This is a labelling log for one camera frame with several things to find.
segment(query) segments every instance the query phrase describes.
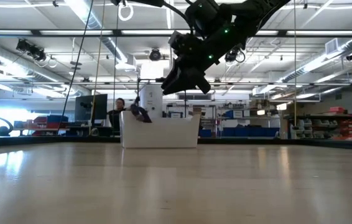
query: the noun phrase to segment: wooden floor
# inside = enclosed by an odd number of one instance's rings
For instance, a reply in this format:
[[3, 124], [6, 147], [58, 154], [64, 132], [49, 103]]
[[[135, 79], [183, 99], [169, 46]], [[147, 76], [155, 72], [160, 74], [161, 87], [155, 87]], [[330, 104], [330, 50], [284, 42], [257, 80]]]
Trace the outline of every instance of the wooden floor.
[[61, 143], [0, 153], [0, 223], [352, 224], [352, 150]]

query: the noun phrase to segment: air duct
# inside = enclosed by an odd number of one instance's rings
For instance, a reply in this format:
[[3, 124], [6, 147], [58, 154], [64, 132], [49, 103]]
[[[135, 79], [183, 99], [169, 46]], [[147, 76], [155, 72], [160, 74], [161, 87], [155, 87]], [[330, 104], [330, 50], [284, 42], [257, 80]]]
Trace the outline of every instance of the air duct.
[[[319, 53], [314, 59], [307, 60], [306, 62], [302, 63], [298, 69], [291, 69], [285, 73], [285, 75], [278, 79], [277, 83], [287, 83], [293, 80], [295, 77], [299, 77], [301, 75], [305, 75], [315, 69], [320, 68], [330, 62], [333, 61], [335, 58], [345, 57], [352, 54], [352, 39], [333, 39], [326, 44], [326, 50]], [[268, 86], [260, 86], [254, 88], [252, 91], [256, 94], [263, 94], [266, 93], [276, 85], [268, 85]]]
[[[64, 0], [71, 10], [86, 24], [89, 16], [89, 10], [91, 1], [90, 0]], [[97, 19], [98, 17], [92, 11], [89, 18], [89, 29], [101, 29], [102, 24]], [[116, 57], [117, 63], [127, 63], [127, 57], [122, 53], [122, 51], [116, 46], [114, 41], [110, 37], [99, 38], [103, 45]]]
[[[36, 66], [34, 63], [17, 56], [7, 50], [4, 50], [3, 48], [0, 47], [0, 62], [4, 66], [10, 66], [13, 68], [15, 73], [13, 75], [20, 75], [20, 73], [23, 74], [22, 78], [25, 79], [31, 79], [34, 78], [33, 75], [35, 74], [35, 78], [45, 78], [46, 80], [50, 80], [50, 82], [69, 82], [68, 79], [63, 78], [60, 75], [57, 75], [53, 72], [50, 72], [49, 70], [45, 68], [40, 68]], [[73, 86], [72, 87], [75, 91], [80, 91], [81, 94], [83, 95], [90, 95], [91, 91], [85, 87], [82, 86]]]

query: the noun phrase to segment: black monitor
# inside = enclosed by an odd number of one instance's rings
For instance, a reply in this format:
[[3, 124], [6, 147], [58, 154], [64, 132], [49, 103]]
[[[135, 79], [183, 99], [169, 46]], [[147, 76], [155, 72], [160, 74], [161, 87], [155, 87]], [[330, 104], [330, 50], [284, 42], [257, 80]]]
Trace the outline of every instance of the black monitor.
[[[75, 99], [75, 121], [89, 121], [93, 96], [80, 96]], [[107, 94], [96, 95], [95, 119], [107, 119]]]

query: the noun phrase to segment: ceiling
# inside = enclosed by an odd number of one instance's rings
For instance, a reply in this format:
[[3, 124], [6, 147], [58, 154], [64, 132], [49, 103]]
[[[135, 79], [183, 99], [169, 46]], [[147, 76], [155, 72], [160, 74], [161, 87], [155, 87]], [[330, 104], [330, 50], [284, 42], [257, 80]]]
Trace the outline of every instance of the ceiling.
[[[0, 1], [0, 29], [84, 29], [85, 24], [67, 6], [64, 1], [57, 1], [60, 7], [50, 6], [52, 0], [7, 0]], [[223, 1], [218, 3], [238, 3], [241, 1]], [[308, 0], [308, 8], [303, 9], [303, 0], [297, 0], [296, 21], [294, 19], [294, 5], [291, 1], [286, 7], [276, 12], [266, 23], [263, 29], [275, 30], [352, 30], [352, 0]], [[97, 18], [103, 15], [104, 1], [95, 1], [93, 12]], [[182, 12], [188, 6], [185, 1], [174, 0], [170, 2]], [[184, 20], [177, 14], [170, 13], [166, 8], [143, 7], [133, 5], [134, 14], [128, 21], [121, 21], [117, 15], [117, 7], [107, 5], [104, 7], [105, 29], [188, 29]], [[123, 16], [126, 17], [129, 9], [123, 9]], [[160, 52], [167, 56], [170, 54], [168, 37], [118, 37], [113, 38], [119, 49], [124, 54], [132, 54], [137, 59], [137, 64], [147, 61], [147, 52], [152, 48], [159, 48]], [[275, 82], [279, 77], [285, 75], [286, 71], [298, 67], [321, 54], [325, 50], [325, 44], [333, 37], [254, 37], [244, 51], [246, 60], [244, 63], [237, 63], [231, 67], [221, 60], [219, 65], [214, 65], [206, 71], [206, 77], [210, 82], [220, 78], [222, 82]], [[16, 55], [19, 37], [0, 37], [0, 47]], [[28, 37], [27, 40], [45, 49], [46, 54], [51, 55], [57, 61], [54, 68], [45, 67], [46, 70], [71, 79], [69, 71], [73, 67], [71, 60], [76, 60], [82, 38], [75, 38], [73, 50], [72, 37]], [[76, 82], [83, 78], [95, 79], [98, 69], [98, 81], [110, 82], [135, 82], [137, 72], [114, 69], [114, 57], [108, 52], [105, 46], [101, 46], [96, 37], [87, 37], [82, 46], [80, 57], [80, 70], [76, 73]], [[32, 62], [27, 55], [22, 58]], [[299, 77], [298, 82], [315, 82], [321, 77], [338, 72], [346, 67], [352, 67], [352, 62], [335, 58], [331, 63], [318, 69], [312, 70], [310, 74]], [[220, 88], [230, 88], [231, 85], [223, 85]], [[252, 90], [254, 85], [234, 86], [234, 90]], [[98, 88], [113, 88], [113, 86], [99, 85]], [[116, 88], [135, 88], [135, 85], [116, 85]], [[288, 92], [276, 88], [275, 91]]]

